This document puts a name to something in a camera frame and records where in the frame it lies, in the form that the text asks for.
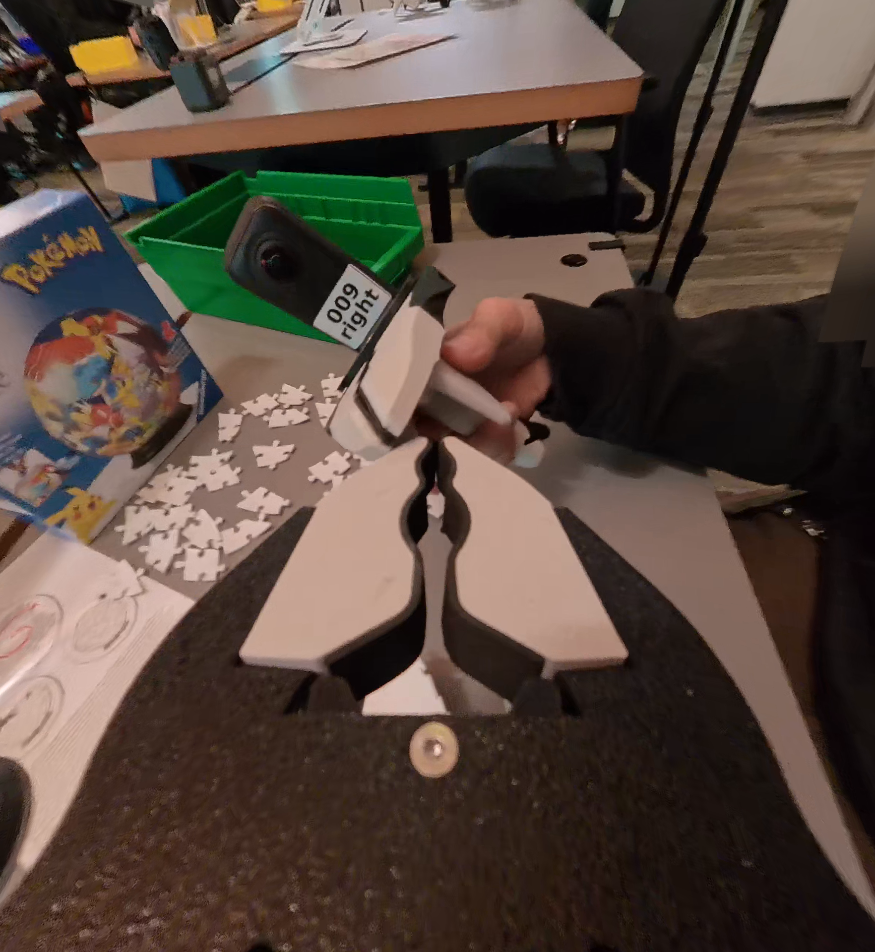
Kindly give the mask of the pile of white puzzle pieces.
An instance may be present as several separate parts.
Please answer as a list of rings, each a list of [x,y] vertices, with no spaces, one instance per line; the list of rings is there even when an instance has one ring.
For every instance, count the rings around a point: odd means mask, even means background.
[[[216,425],[127,506],[114,530],[138,574],[217,581],[258,540],[370,463],[328,426],[344,377],[282,384],[216,414]]]

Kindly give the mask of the small yellow bin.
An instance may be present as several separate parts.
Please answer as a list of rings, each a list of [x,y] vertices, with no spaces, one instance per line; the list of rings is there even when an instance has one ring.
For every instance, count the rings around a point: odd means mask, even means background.
[[[82,41],[68,47],[74,65],[86,75],[130,70],[138,65],[138,53],[129,34]]]

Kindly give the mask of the printed puzzle instruction leaflet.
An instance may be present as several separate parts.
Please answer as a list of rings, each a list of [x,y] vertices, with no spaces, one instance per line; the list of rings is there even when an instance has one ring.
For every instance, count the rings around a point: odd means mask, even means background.
[[[124,697],[193,605],[53,534],[0,572],[0,757],[30,782],[18,870],[38,862]]]

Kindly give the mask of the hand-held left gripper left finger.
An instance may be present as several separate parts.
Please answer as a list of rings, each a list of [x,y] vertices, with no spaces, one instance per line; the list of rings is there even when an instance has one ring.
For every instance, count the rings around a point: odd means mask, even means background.
[[[241,647],[244,663],[335,677],[366,698],[420,659],[432,447],[411,440],[315,507]]]

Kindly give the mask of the white paper sheets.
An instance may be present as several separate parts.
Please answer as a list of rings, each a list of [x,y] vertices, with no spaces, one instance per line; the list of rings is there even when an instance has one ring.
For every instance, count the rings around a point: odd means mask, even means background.
[[[345,69],[382,62],[430,48],[455,39],[446,31],[393,31],[369,37],[364,29],[317,33],[307,40],[297,39],[278,54],[284,61],[313,69]]]

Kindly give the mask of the grey table with wooden edge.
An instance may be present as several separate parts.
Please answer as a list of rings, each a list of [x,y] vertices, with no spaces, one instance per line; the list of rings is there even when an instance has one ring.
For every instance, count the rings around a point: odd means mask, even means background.
[[[81,132],[101,164],[186,158],[632,113],[643,70],[573,2],[452,2],[417,19],[363,13],[366,41],[447,35],[370,65],[297,57],[190,113],[171,88]]]

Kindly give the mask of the blue puzzle box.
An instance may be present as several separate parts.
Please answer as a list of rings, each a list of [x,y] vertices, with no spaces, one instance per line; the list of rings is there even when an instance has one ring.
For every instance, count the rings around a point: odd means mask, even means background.
[[[0,208],[0,505],[89,543],[222,399],[83,193]]]

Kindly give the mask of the green object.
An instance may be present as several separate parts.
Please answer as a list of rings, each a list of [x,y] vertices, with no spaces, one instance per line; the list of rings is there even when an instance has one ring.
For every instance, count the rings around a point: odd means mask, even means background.
[[[424,247],[419,209],[404,178],[266,171],[231,173],[125,237],[188,310],[327,341],[327,335],[256,299],[227,274],[228,239],[256,196],[289,208],[380,283],[396,285]]]

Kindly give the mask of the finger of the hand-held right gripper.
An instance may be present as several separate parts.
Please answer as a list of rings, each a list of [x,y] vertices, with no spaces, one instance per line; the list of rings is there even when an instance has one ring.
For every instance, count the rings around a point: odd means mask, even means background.
[[[327,429],[337,446],[364,462],[376,462],[410,439],[408,430],[395,436],[382,428],[359,388],[341,396]]]
[[[377,341],[365,372],[365,402],[390,437],[403,434],[438,362],[444,328],[424,308],[405,304]]]

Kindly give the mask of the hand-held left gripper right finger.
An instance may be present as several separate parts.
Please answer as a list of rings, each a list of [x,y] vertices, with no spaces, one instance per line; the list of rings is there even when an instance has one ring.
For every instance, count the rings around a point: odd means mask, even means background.
[[[441,628],[460,670],[515,701],[525,684],[628,660],[558,512],[530,482],[448,437],[439,488],[452,543]]]

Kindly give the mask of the black folding chair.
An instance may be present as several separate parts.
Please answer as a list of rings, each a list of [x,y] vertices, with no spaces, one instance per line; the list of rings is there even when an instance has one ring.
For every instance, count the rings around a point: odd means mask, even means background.
[[[509,142],[474,159],[464,197],[494,238],[647,233],[670,195],[686,93],[726,7],[719,1],[625,2],[611,38],[647,81],[634,113],[614,126],[610,149]]]

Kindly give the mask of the person's right hand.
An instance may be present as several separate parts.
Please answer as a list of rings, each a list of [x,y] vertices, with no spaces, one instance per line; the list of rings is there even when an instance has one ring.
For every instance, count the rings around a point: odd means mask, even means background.
[[[477,381],[507,406],[513,417],[530,419],[552,382],[545,331],[535,301],[494,297],[445,334],[441,358]]]

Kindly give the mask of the dark pen cup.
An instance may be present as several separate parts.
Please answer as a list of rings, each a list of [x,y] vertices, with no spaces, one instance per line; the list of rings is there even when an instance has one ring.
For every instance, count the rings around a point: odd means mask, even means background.
[[[170,59],[169,74],[189,113],[210,113],[229,104],[231,92],[209,49],[179,51]]]

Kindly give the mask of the cluttered wooden desk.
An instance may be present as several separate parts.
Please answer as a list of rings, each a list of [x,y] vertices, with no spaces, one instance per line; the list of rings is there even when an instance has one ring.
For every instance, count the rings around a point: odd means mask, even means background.
[[[301,15],[302,2],[282,2],[276,8],[266,11],[253,6],[253,16],[238,25],[225,30],[224,38],[213,45],[211,51],[217,62],[228,62],[240,54],[260,47],[267,41],[293,30]],[[37,71],[46,60],[33,57],[19,65],[0,67],[0,84],[25,80],[29,71]],[[136,63],[129,67],[105,70],[99,73],[86,73],[76,69],[67,75],[68,83],[75,88],[97,87],[104,85],[122,85],[136,81],[158,80],[169,77],[167,70],[160,70],[144,52],[136,54]]]

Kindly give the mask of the black tripod legs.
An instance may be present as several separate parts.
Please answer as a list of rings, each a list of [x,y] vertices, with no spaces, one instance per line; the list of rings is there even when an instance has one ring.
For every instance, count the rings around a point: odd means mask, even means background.
[[[668,271],[663,271],[661,268],[662,255],[675,222],[684,188],[689,179],[689,173],[692,171],[702,138],[715,112],[719,83],[726,68],[734,60],[744,26],[748,23],[756,6],[761,7],[762,17],[741,77],[735,88],[729,111],[722,125],[717,146],[699,189],[692,215],[682,235],[682,241],[672,265]],[[690,269],[705,250],[708,241],[706,226],[710,211],[736,146],[741,126],[749,111],[754,89],[761,77],[787,7],[787,1],[736,1],[728,3],[728,13],[719,37],[717,53],[693,121],[692,131],[683,154],[682,165],[659,227],[653,253],[647,267],[633,273],[636,286],[664,292],[673,301],[677,300]]]

